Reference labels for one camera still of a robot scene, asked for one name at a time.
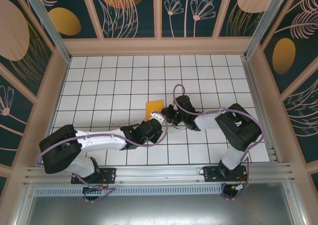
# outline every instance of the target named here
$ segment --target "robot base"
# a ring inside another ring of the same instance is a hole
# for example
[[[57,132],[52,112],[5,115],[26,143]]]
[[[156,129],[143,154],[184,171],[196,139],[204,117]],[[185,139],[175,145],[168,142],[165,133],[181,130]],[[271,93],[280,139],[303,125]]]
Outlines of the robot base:
[[[235,172],[230,173],[227,178],[224,178],[219,172],[219,166],[204,166],[203,176],[205,182],[239,182],[240,177],[245,181],[247,180],[246,167],[244,165],[239,165]]]
[[[114,184],[116,178],[115,168],[100,168],[99,177],[92,184]],[[72,174],[71,184],[83,184],[74,174]]]

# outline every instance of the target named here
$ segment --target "yellow block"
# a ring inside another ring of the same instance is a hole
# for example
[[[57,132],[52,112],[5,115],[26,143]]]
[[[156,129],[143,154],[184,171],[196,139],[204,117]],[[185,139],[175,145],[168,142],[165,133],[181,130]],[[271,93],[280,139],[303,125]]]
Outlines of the yellow block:
[[[146,121],[151,118],[153,111],[161,112],[163,110],[163,100],[146,102]]]

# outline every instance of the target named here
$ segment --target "white grid floor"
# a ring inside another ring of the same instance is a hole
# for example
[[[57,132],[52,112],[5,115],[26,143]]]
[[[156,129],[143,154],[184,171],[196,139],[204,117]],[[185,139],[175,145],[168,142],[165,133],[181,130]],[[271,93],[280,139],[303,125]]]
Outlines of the white grid floor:
[[[168,106],[178,83],[197,111],[237,102],[257,118],[239,55],[73,57],[52,132],[66,124],[82,131],[109,131],[140,123],[146,102],[162,99]],[[218,163],[227,148],[221,129],[194,132],[183,125],[169,127],[162,145],[87,156],[99,165]],[[251,162],[269,162],[265,143],[249,156]]]

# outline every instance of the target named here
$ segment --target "vent grille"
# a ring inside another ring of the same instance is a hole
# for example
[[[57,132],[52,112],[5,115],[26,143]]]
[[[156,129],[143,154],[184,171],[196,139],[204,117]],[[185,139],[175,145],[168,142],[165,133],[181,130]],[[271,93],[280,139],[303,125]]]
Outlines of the vent grille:
[[[75,197],[82,196],[87,187],[45,187],[37,188],[35,197]],[[89,192],[87,196],[103,195],[106,191]],[[186,186],[122,186],[110,196],[142,196],[142,195],[195,195],[220,194],[221,185],[186,185]]]

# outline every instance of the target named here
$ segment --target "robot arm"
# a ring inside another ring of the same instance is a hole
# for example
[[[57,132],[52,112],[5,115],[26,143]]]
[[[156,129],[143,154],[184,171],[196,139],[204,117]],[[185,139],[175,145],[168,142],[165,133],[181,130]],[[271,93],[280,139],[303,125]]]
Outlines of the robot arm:
[[[64,139],[75,137],[82,139],[63,143],[44,154],[42,159],[45,172],[52,174],[66,170],[78,174],[87,182],[93,182],[99,176],[98,165],[94,158],[85,158],[81,156],[82,154],[96,150],[137,148],[122,138],[137,144],[146,144],[149,141],[156,143],[162,134],[162,122],[163,117],[153,113],[149,121],[143,121],[140,125],[125,126],[110,132],[83,132],[75,130],[73,125],[65,125],[40,142],[41,152]],[[105,136],[92,137],[96,134]]]
[[[187,95],[176,98],[177,103],[191,113],[197,113]],[[235,103],[229,109],[248,114],[239,104]],[[219,172],[227,179],[241,164],[241,158],[248,146],[261,135],[261,129],[250,118],[239,113],[225,112],[219,114],[191,115],[177,106],[169,105],[161,111],[169,123],[177,126],[184,122],[190,130],[221,128],[230,145],[225,156],[219,162]]]

